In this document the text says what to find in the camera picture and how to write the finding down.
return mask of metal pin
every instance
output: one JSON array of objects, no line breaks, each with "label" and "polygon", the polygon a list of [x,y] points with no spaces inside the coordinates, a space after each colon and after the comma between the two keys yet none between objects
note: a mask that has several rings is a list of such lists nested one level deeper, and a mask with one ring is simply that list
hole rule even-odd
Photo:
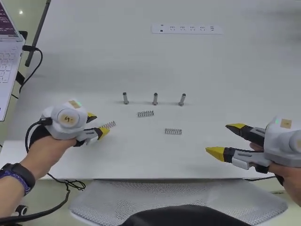
[{"label": "metal pin", "polygon": [[124,103],[125,105],[128,104],[127,93],[126,93],[126,92],[123,93],[123,103]]},{"label": "metal pin", "polygon": [[179,106],[183,106],[184,105],[184,100],[185,100],[186,94],[183,93],[180,102],[178,103]]},{"label": "metal pin", "polygon": [[158,93],[154,93],[154,101],[152,102],[152,105],[156,106],[158,104]]}]

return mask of laptop screen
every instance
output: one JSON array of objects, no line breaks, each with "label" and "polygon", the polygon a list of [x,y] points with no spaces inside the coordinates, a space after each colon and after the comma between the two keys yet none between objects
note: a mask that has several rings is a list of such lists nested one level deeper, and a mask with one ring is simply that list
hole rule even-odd
[{"label": "laptop screen", "polygon": [[14,26],[8,18],[0,2],[0,35],[17,35]]}]

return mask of spring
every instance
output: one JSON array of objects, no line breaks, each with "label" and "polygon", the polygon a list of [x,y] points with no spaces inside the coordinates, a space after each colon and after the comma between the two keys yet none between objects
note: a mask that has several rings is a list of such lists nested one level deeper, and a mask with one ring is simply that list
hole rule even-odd
[{"label": "spring", "polygon": [[165,129],[165,134],[181,135],[182,130],[181,129]]},{"label": "spring", "polygon": [[116,126],[116,122],[115,122],[115,121],[111,121],[111,122],[109,122],[109,123],[107,123],[107,124],[104,124],[104,125],[100,126],[100,128],[107,128],[107,129],[110,129],[110,128],[112,128],[113,126]]},{"label": "spring", "polygon": [[149,117],[149,116],[154,116],[154,111],[138,112],[138,117]]}]

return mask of laptop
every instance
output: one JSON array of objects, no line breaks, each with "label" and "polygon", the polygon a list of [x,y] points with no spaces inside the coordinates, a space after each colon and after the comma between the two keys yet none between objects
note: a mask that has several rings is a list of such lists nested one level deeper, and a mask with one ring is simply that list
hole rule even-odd
[{"label": "laptop", "polygon": [[25,40],[0,0],[0,121],[4,121]]}]

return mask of socket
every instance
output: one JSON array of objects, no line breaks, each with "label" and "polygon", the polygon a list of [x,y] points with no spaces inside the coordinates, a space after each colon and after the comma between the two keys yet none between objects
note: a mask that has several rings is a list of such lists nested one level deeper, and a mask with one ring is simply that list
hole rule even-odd
[{"label": "socket", "polygon": [[217,25],[193,25],[193,24],[152,24],[153,34],[223,34]]}]

